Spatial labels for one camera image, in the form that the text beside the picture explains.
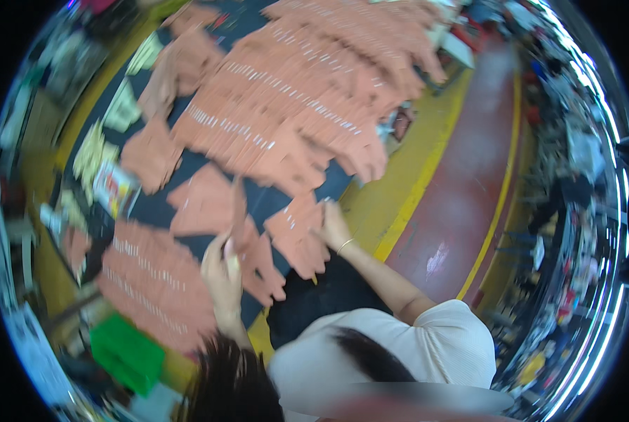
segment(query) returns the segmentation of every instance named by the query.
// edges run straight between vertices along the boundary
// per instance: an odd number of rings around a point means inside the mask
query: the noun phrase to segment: factory floor
[[[66,165],[96,100],[156,28],[143,22],[111,53],[67,121],[56,153],[24,157],[22,175],[30,205],[49,197],[54,181],[51,169]],[[488,285],[504,286],[507,280],[485,276],[513,208],[523,132],[513,47],[490,37],[477,56],[475,70],[465,71],[438,97],[425,90],[414,106],[417,120],[390,158],[385,177],[363,187],[353,182],[341,198],[350,229],[362,247],[434,300],[459,298],[474,308],[482,296],[496,301],[486,289],[499,289]],[[34,273],[49,316],[54,316],[75,300],[77,285],[34,212],[32,220],[41,237]],[[252,324],[249,335],[255,349],[270,359],[267,312]],[[167,350],[163,381],[183,391],[193,369],[188,359]]]

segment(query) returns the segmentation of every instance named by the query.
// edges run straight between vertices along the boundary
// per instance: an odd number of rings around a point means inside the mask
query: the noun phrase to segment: red chair
[[[531,126],[537,126],[542,122],[542,118],[539,116],[539,107],[536,105],[529,107],[526,117]]]
[[[467,46],[469,46],[469,48],[471,48],[474,53],[479,53],[483,48],[483,43],[485,42],[486,38],[488,38],[488,33],[486,32],[486,30],[483,29],[481,25],[473,21],[465,13],[462,13],[462,16],[467,18],[467,24],[478,32],[477,36],[472,35],[467,27],[462,24],[454,24],[450,32],[452,32],[453,35],[462,40],[463,43],[467,44]]]

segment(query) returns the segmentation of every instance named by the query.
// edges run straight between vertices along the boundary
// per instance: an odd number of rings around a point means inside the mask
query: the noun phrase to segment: green cloth
[[[165,352],[115,313],[90,332],[94,360],[120,384],[145,397],[158,382]]]

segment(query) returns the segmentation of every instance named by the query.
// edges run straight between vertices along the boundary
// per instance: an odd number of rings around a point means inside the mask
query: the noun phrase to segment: yellow painted stripe
[[[464,84],[465,87],[469,86],[469,80],[471,79],[472,72],[467,72],[462,75],[462,79],[466,79]],[[445,128],[442,132],[441,139],[449,140],[450,136],[453,134],[453,130],[455,128],[455,123],[458,122],[460,118],[460,111],[462,111],[462,105],[464,104],[464,99],[466,97],[466,88],[463,90],[462,95],[458,95],[454,98],[452,104],[452,110],[449,111],[447,120],[445,122]],[[441,161],[441,157],[443,156],[444,148],[441,148],[436,154],[431,154],[425,161],[422,169],[420,169],[420,176],[418,180],[413,183],[411,187],[410,193],[406,197],[406,200],[403,202],[402,207],[399,210],[399,213],[396,216],[394,222],[389,226],[385,235],[378,243],[378,247],[375,249],[373,256],[379,261],[384,262],[389,253],[394,249],[394,245],[399,240],[399,237],[402,235],[405,230],[410,218],[413,216],[413,212],[415,212],[415,208],[418,207],[420,203],[420,199],[424,196],[424,190],[427,189],[427,185],[429,185],[429,181],[432,180],[434,173],[438,167],[439,162]]]
[[[504,202],[507,198],[507,193],[509,192],[509,183],[512,180],[513,173],[513,162],[516,157],[516,148],[518,147],[518,132],[520,129],[520,119],[521,119],[521,78],[518,70],[514,71],[513,75],[513,122],[512,122],[512,144],[509,147],[509,157],[507,158],[507,171],[504,173],[504,180],[502,181],[502,190],[499,193],[499,198],[497,199],[497,206],[495,208],[495,215],[493,215],[493,221],[490,223],[490,227],[488,228],[488,234],[483,241],[483,245],[481,246],[481,250],[479,251],[479,256],[476,258],[476,262],[474,262],[474,266],[472,270],[469,272],[469,276],[467,280],[464,282],[464,286],[462,286],[462,290],[458,293],[458,299],[462,300],[464,298],[464,294],[469,290],[469,287],[474,281],[474,277],[476,277],[476,273],[479,272],[479,267],[485,258],[486,252],[488,252],[488,248],[490,247],[490,243],[493,240],[493,236],[495,235],[495,229],[497,228],[497,223],[499,222],[499,217],[502,214],[502,209],[504,208]]]

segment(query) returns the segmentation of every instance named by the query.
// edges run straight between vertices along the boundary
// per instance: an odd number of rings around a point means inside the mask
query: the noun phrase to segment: bangle
[[[351,241],[353,241],[354,238],[350,239],[349,241],[346,241],[345,243],[343,243],[342,245],[340,245],[340,248],[338,248],[338,250],[336,250],[336,255],[340,255],[340,251],[345,247],[346,244],[350,243]]]

